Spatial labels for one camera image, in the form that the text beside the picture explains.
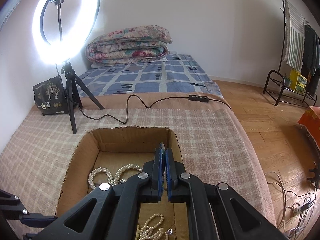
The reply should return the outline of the black clothes rack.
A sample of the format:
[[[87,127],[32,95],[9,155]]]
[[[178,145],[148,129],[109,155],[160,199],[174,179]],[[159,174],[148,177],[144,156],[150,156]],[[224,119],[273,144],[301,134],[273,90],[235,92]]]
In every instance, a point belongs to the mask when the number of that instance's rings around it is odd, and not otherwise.
[[[286,30],[286,21],[285,21],[285,11],[284,11],[284,1],[281,0],[283,6],[281,10],[284,15],[284,32],[283,32],[283,45],[281,50],[280,63],[277,70],[271,70],[268,73],[263,93],[268,94],[274,101],[275,106],[279,105],[279,103],[288,103],[295,106],[308,105],[307,101],[317,102],[317,95],[311,96],[305,88],[303,94],[295,92],[290,89],[291,80],[289,79],[289,75],[291,72],[291,67],[289,67],[284,61],[285,57],[285,30]],[[304,18],[304,25],[311,25]]]

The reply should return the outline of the black tripod stand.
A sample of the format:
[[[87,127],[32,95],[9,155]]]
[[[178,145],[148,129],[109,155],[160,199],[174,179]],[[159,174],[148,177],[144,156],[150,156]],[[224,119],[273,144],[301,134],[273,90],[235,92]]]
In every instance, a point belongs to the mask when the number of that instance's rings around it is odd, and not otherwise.
[[[66,78],[66,98],[67,98],[67,106],[68,113],[71,122],[71,128],[73,134],[77,133],[77,127],[75,122],[74,108],[79,107],[83,108],[80,95],[77,89],[79,86],[84,93],[92,100],[92,102],[99,108],[105,109],[103,105],[97,100],[97,98],[91,93],[91,91],[87,88],[84,82],[78,77],[75,73],[75,70],[72,68],[70,62],[64,64],[61,68],[61,74],[65,75]]]

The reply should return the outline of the blue patterned bed sheet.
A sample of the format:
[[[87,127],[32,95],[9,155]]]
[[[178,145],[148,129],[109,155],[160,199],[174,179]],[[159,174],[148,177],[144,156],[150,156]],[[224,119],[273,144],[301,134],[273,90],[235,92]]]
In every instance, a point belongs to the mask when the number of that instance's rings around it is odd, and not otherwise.
[[[201,92],[223,97],[194,58],[184,54],[169,54],[162,61],[91,68],[80,79],[94,96]]]

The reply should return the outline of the orange gift box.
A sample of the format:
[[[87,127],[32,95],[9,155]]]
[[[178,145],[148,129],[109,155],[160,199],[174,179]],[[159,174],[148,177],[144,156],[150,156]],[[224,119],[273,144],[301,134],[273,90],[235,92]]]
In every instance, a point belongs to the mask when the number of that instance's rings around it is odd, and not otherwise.
[[[320,108],[315,106],[310,106],[303,113],[297,122],[299,128],[304,128],[308,135],[312,138],[312,142],[319,151],[320,147]]]

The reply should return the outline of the yellow box on rack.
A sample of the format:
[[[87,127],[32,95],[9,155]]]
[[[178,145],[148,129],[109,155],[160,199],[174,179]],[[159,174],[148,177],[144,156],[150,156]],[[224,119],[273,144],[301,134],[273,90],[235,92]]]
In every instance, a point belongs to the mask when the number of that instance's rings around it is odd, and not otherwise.
[[[303,94],[308,83],[307,78],[295,69],[291,69],[289,79],[291,80],[290,89]]]

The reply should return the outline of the open cardboard box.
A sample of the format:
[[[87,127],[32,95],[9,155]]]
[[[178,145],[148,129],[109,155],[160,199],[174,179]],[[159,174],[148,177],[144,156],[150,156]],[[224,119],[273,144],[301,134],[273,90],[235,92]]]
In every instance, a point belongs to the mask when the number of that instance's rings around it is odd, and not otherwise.
[[[127,164],[143,166],[153,160],[160,143],[172,149],[175,161],[182,160],[176,134],[166,127],[101,128],[86,133],[69,163],[56,214],[63,215],[91,192],[87,180],[93,169],[104,167],[115,175]],[[161,228],[173,230],[169,239],[189,239],[186,204],[172,204],[165,192],[160,203],[141,205],[139,226],[143,226],[155,213],[164,216]]]

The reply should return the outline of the dark hanging clothes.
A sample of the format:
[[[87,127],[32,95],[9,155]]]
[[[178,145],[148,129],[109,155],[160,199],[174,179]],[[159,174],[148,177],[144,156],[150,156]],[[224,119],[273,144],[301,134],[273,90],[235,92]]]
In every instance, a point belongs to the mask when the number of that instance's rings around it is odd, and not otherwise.
[[[309,25],[304,25],[304,53],[301,74],[307,78],[306,91],[315,96],[319,86],[319,36]]]

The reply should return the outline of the striped hanging cloth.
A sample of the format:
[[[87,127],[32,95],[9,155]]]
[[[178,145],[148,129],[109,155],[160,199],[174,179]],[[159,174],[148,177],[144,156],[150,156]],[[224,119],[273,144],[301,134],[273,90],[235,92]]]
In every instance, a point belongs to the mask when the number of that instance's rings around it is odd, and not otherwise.
[[[285,11],[285,57],[284,61],[292,69],[300,72],[304,52],[304,17],[288,1],[284,1]]]

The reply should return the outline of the folded floral quilt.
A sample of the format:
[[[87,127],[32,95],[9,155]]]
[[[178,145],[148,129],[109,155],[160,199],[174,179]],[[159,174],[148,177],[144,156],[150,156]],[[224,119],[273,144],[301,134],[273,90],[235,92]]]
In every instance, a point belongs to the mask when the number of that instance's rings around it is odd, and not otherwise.
[[[172,38],[159,25],[144,25],[113,31],[91,41],[85,50],[88,61],[101,66],[152,62],[165,58]]]

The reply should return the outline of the black snack bag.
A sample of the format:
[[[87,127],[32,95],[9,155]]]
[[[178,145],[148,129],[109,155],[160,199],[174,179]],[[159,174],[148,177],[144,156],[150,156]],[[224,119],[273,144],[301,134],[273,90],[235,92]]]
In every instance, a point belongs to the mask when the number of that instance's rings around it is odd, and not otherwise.
[[[65,89],[59,76],[34,85],[33,93],[42,115],[68,114]]]

